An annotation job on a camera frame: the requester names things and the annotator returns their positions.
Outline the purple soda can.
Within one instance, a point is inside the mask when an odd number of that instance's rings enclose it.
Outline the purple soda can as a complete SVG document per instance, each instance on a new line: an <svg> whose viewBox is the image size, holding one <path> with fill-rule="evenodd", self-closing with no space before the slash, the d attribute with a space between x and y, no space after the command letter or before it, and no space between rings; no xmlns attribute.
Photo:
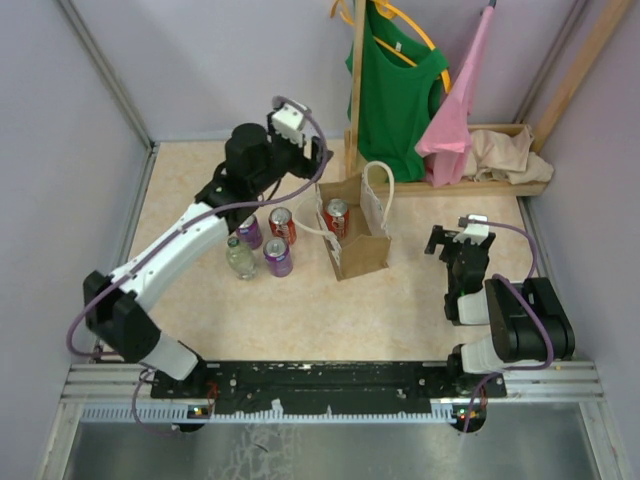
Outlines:
<svg viewBox="0 0 640 480"><path fill-rule="evenodd" d="M247 244L252 250L257 250L263 243L262 231L255 214L241 223L236 233L240 241Z"/></svg>
<svg viewBox="0 0 640 480"><path fill-rule="evenodd" d="M263 247L263 255L271 275L283 278L292 272L293 260L289 244L283 238L268 240Z"/></svg>

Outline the green cap glass bottle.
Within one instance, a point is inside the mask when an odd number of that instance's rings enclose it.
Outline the green cap glass bottle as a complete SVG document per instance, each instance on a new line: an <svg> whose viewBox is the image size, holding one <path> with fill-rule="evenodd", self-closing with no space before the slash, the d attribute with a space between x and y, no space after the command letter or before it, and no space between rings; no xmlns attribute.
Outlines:
<svg viewBox="0 0 640 480"><path fill-rule="evenodd" d="M251 248L236 236L230 236L226 244L226 261L229 267L239 279L253 279L257 273L257 266Z"/></svg>

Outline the red cola can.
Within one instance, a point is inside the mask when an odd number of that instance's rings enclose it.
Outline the red cola can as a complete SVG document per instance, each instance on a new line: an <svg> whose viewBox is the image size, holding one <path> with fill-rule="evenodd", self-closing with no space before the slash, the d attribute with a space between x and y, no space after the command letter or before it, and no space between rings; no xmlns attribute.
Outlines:
<svg viewBox="0 0 640 480"><path fill-rule="evenodd" d="M349 206L340 198L333 198L324 207L324 218L328 229L339 239L345 239L349 227Z"/></svg>

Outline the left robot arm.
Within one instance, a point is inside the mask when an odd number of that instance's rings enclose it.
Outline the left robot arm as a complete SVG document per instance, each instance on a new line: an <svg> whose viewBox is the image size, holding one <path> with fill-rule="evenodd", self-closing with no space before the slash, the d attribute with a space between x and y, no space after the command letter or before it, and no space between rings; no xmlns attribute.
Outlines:
<svg viewBox="0 0 640 480"><path fill-rule="evenodd" d="M180 218L141 254L109 274L83 282L85 306L76 317L129 363L159 370L194 397L208 384L203 359L164 333L149 312L164 291L212 246L226 240L257 209L275 204L268 189L288 174L315 183L333 153L322 131L275 121L245 123L225 144L225 159Z"/></svg>

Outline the red soda can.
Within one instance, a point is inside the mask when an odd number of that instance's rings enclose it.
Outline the red soda can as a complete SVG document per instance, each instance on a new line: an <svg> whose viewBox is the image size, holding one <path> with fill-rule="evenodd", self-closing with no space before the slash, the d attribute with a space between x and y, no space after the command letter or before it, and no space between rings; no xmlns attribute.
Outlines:
<svg viewBox="0 0 640 480"><path fill-rule="evenodd" d="M275 237L282 238L289 245L293 245L297 239L292 212L286 207L274 208L269 215L269 225Z"/></svg>

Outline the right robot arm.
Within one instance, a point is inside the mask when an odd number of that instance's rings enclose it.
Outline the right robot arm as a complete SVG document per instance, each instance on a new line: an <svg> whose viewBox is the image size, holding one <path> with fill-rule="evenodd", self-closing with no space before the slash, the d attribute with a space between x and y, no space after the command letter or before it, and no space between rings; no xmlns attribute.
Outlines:
<svg viewBox="0 0 640 480"><path fill-rule="evenodd" d="M467 217L459 231L432 227L425 253L442 248L447 290L444 314L455 326L487 326L480 340L459 344L447 359L447 384L461 396L487 391L489 383L508 371L536 371L575 352L573 327L551 281L534 275L537 247L532 238L532 265L514 283L501 274L487 277L490 248L496 234L484 218Z"/></svg>

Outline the brown canvas bag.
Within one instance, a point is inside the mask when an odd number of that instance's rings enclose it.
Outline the brown canvas bag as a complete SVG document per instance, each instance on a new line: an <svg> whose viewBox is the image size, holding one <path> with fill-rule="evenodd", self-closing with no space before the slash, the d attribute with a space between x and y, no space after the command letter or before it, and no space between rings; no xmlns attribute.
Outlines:
<svg viewBox="0 0 640 480"><path fill-rule="evenodd" d="M384 198L379 198L373 189L370 181L373 170L380 170L386 176L387 194ZM293 222L297 228L323 239L337 280L355 278L388 266L391 247L389 214L394 195L392 170L383 162L369 162L359 175L315 187L310 200L318 221L316 228L299 220L297 210L292 212ZM324 207L333 198L343 199L349 206L348 234L342 240L328 229L323 214Z"/></svg>

